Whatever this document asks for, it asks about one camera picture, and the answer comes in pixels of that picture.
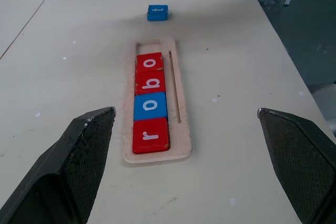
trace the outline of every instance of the blue letter block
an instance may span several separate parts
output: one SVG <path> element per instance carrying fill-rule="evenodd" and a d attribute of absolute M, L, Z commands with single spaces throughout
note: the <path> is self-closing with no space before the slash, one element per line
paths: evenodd
<path fill-rule="evenodd" d="M 164 21 L 168 19 L 167 5 L 150 5 L 148 7 L 148 21 Z"/>
<path fill-rule="evenodd" d="M 164 92 L 141 94 L 134 97 L 134 120 L 166 118 L 167 104 Z"/>

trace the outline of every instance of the gray floor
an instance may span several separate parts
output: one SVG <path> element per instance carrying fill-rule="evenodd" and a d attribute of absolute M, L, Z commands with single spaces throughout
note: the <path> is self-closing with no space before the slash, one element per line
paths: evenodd
<path fill-rule="evenodd" d="M 336 0 L 280 1 L 260 3 L 306 85 L 335 82 Z"/>

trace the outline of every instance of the blue block with arrow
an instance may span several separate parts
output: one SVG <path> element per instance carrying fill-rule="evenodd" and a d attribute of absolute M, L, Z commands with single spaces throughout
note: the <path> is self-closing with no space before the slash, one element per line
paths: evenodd
<path fill-rule="evenodd" d="M 150 5 L 147 12 L 148 21 L 164 21 L 168 19 L 167 5 Z"/>

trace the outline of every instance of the wooden tray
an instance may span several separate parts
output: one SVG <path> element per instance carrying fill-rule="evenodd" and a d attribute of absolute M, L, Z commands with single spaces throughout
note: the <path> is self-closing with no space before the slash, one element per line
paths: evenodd
<path fill-rule="evenodd" d="M 171 147 L 165 152 L 134 154 L 132 151 L 132 142 L 135 61 L 137 55 L 152 52 L 162 53 Z M 124 159 L 128 163 L 138 164 L 189 157 L 192 145 L 175 40 L 169 38 L 136 43 L 127 60 L 126 72 L 127 90 L 124 104 L 125 122 L 123 134 Z"/>

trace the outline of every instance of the white table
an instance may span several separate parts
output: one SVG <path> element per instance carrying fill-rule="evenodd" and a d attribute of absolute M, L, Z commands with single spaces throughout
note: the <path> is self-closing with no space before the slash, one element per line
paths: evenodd
<path fill-rule="evenodd" d="M 147 22 L 149 4 L 168 4 L 170 20 Z M 0 205 L 73 118 L 115 106 L 89 223 L 300 223 L 257 109 L 303 116 L 334 138 L 257 0 L 46 0 L 24 33 L 0 61 Z M 133 41 L 164 36 L 179 45 L 193 153 L 129 165 L 125 57 Z"/>

